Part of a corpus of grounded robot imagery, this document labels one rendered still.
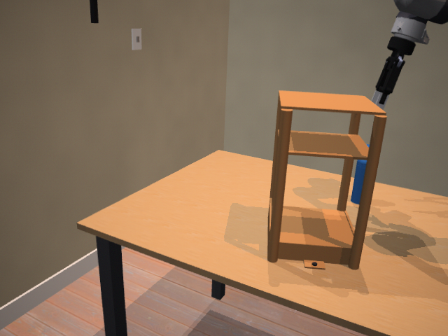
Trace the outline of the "blue bottle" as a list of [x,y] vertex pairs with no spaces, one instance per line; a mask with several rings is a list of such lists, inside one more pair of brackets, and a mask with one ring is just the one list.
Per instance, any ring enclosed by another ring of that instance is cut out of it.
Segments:
[[351,201],[354,204],[360,204],[366,162],[367,160],[357,160],[353,189],[351,194]]

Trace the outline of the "brown wooden shelving unit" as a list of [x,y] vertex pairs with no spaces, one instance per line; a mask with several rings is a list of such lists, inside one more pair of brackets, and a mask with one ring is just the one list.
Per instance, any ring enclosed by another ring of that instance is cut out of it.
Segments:
[[[351,113],[349,134],[293,131],[292,109]],[[374,115],[370,147],[358,135],[361,114]],[[269,262],[299,260],[309,269],[325,270],[324,263],[331,263],[358,270],[386,118],[386,112],[365,96],[279,90],[267,226]],[[344,159],[337,210],[284,206],[288,155]],[[367,160],[355,230],[346,211],[354,160]]]

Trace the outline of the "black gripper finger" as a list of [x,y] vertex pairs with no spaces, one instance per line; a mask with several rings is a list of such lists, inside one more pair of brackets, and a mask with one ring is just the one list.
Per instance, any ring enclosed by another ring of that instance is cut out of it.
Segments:
[[400,72],[402,70],[402,67],[405,63],[404,60],[402,60],[401,56],[399,56],[395,62],[393,67],[391,68],[391,64],[393,61],[393,57],[390,57],[389,59],[389,64],[388,64],[388,68],[387,68],[387,76],[386,79],[384,81],[384,85],[382,90],[379,90],[379,96],[376,102],[376,105],[381,108],[382,110],[384,110],[384,107],[386,105],[386,102],[389,98],[389,95],[393,92],[393,89],[396,85],[397,79],[400,75]]
[[382,70],[381,76],[379,77],[379,80],[378,80],[377,85],[376,85],[376,90],[375,90],[373,98],[371,100],[371,102],[373,102],[374,104],[376,104],[376,102],[377,102],[377,99],[378,99],[378,96],[379,96],[379,93],[380,93],[379,90],[382,89],[384,81],[385,81],[387,73],[388,73],[387,68],[388,68],[388,65],[389,65],[389,58],[390,57],[388,57],[386,59],[386,63],[385,63],[384,68]]

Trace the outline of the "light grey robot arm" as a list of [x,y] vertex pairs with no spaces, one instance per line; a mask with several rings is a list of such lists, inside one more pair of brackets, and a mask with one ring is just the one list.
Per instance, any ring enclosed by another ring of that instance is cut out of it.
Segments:
[[428,44],[427,21],[448,22],[448,0],[394,0],[400,11],[391,33],[408,41]]

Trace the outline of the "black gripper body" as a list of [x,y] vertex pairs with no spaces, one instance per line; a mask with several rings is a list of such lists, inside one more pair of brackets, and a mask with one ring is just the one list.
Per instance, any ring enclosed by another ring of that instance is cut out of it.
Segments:
[[395,60],[399,56],[401,56],[401,58],[403,60],[404,55],[411,55],[414,51],[415,46],[416,46],[416,43],[414,43],[412,41],[408,41],[403,38],[398,38],[398,37],[392,36],[388,43],[388,46],[387,46],[387,48],[389,50],[393,51],[393,53],[391,54],[391,56],[393,57],[391,68],[392,68]]

